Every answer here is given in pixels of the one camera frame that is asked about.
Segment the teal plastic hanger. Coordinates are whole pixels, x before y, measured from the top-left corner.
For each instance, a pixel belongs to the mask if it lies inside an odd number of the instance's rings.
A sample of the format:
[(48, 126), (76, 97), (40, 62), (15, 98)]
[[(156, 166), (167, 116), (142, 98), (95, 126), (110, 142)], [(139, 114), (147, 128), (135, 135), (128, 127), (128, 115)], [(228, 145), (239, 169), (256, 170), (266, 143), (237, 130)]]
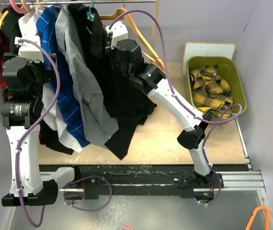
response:
[(86, 14), (87, 14), (87, 20), (89, 22), (94, 22), (95, 13), (92, 12), (93, 8), (94, 8), (94, 0), (91, 0), (91, 4), (88, 7), (88, 10), (86, 12)]

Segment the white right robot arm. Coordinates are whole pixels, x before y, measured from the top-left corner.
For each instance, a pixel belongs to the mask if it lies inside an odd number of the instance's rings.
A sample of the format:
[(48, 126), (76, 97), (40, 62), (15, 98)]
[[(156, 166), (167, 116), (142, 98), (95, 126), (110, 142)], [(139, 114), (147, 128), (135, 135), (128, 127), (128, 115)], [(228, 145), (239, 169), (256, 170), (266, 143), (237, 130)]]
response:
[(141, 48), (133, 39), (123, 39), (115, 44), (108, 41), (106, 53), (111, 66), (123, 78), (121, 90), (133, 90), (143, 96), (158, 100), (180, 122), (183, 130), (178, 143), (188, 149), (194, 164), (196, 182), (208, 187), (213, 182), (213, 166), (204, 147), (207, 123), (198, 120), (199, 112), (189, 104), (170, 84), (166, 74), (156, 65), (144, 61)]

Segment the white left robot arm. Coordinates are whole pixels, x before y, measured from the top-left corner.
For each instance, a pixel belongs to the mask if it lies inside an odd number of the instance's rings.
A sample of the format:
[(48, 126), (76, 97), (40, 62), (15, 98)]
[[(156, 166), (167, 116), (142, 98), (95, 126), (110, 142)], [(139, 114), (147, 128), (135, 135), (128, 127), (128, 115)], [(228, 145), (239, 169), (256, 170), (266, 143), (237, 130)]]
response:
[(61, 167), (41, 175), (38, 162), (40, 126), (36, 121), (44, 107), (43, 85), (56, 80), (53, 67), (43, 60), (27, 60), (5, 53), (3, 79), (10, 94), (1, 109), (3, 125), (10, 142), (12, 178), (9, 193), (1, 199), (4, 207), (54, 204), (58, 191), (68, 184), (80, 186), (82, 176), (72, 167)]

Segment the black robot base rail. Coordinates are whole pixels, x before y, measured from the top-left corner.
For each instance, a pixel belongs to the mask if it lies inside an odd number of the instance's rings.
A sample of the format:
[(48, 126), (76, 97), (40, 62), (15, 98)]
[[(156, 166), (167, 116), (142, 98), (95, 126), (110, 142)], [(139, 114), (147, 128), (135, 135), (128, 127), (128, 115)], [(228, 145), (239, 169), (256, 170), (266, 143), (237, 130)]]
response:
[(114, 196), (179, 196), (213, 199), (214, 190), (222, 188), (221, 174), (214, 174), (206, 183), (196, 177), (190, 164), (141, 165), (75, 165), (75, 178), (64, 189), (80, 191), (85, 199), (100, 195)]

